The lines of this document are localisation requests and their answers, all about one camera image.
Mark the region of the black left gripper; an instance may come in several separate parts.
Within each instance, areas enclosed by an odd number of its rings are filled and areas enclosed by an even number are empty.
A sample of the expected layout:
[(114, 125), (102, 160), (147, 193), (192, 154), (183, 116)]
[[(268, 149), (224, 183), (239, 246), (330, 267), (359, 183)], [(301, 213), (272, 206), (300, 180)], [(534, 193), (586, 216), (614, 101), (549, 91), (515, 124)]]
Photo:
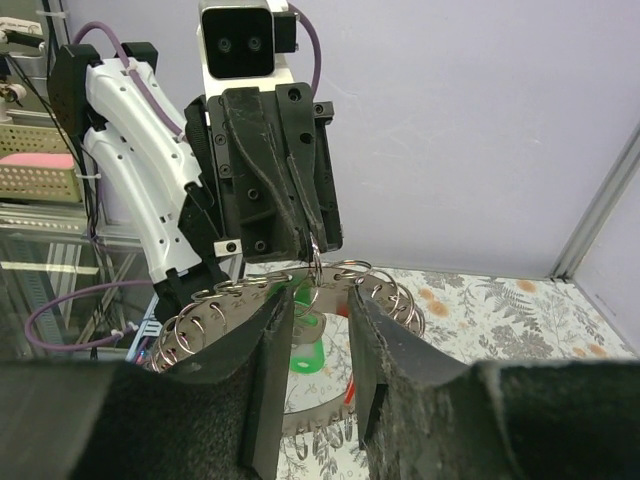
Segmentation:
[(342, 248), (326, 132), (332, 102), (292, 83), (275, 94), (245, 87), (200, 97), (185, 114), (201, 172), (185, 187), (183, 234), (204, 264), (220, 262), (216, 244), (232, 240), (249, 263), (310, 261)]

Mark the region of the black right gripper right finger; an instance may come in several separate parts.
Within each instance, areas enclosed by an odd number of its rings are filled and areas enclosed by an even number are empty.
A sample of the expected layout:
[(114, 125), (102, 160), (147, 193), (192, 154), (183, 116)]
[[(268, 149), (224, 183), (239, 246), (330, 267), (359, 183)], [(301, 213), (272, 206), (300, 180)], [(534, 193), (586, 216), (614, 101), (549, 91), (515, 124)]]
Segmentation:
[(347, 301), (358, 441), (374, 479), (635, 479), (635, 360), (464, 364)]

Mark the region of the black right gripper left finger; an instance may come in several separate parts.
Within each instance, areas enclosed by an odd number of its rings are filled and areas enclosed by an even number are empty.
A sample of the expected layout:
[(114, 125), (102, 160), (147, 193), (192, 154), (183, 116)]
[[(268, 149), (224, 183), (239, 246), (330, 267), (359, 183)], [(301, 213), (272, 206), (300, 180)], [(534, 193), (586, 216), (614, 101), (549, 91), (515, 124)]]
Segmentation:
[(128, 362), (1, 366), (5, 479), (272, 479), (294, 320), (281, 288), (163, 373)]

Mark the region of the green key tag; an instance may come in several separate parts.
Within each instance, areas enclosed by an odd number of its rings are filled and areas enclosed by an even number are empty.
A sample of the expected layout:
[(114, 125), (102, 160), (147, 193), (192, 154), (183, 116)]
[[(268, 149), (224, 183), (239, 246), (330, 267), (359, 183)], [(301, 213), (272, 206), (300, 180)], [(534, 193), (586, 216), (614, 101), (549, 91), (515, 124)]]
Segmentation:
[(309, 294), (295, 297), (295, 318), (289, 368), (292, 373), (311, 375), (325, 365), (322, 336), (326, 316), (311, 307)]

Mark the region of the red key tag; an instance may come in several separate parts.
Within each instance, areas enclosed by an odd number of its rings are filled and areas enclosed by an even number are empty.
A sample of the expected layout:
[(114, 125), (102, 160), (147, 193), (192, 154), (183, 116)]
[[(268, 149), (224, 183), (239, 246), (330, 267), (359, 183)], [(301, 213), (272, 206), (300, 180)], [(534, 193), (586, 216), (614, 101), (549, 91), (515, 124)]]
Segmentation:
[[(349, 318), (348, 308), (346, 304), (342, 304), (337, 308), (336, 313), (345, 318)], [(353, 375), (350, 375), (349, 381), (347, 383), (347, 388), (344, 396), (344, 404), (350, 405), (355, 396), (355, 385)]]

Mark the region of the steel disc with keyrings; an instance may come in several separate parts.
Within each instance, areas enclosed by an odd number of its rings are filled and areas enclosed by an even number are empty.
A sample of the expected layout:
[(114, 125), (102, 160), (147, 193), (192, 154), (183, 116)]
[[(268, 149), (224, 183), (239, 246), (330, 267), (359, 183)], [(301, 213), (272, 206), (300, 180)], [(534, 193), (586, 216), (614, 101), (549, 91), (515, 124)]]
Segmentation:
[(353, 416), (353, 386), (318, 406), (284, 412), (286, 376), (281, 369), (309, 373), (323, 367), (327, 320), (346, 316), (347, 293), (356, 286), (392, 320), (424, 333), (424, 314), (404, 285), (365, 261), (347, 260), (318, 271), (296, 267), (226, 280), (193, 293), (161, 328), (147, 364), (162, 373), (234, 329), (256, 327), (257, 338), (249, 346), (255, 385), (248, 397), (243, 457), (273, 460), (282, 437), (325, 429)]

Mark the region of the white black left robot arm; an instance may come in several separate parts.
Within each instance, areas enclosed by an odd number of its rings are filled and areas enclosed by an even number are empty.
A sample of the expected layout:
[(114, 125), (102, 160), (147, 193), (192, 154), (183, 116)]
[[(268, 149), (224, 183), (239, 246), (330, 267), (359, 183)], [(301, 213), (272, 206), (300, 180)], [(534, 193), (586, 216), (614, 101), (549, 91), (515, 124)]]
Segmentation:
[(66, 45), (48, 82), (64, 131), (129, 211), (156, 318), (226, 281), (226, 255), (313, 262), (339, 250), (332, 104), (316, 102), (306, 83), (279, 82), (227, 87), (178, 111), (156, 82), (157, 57), (147, 42), (111, 58)]

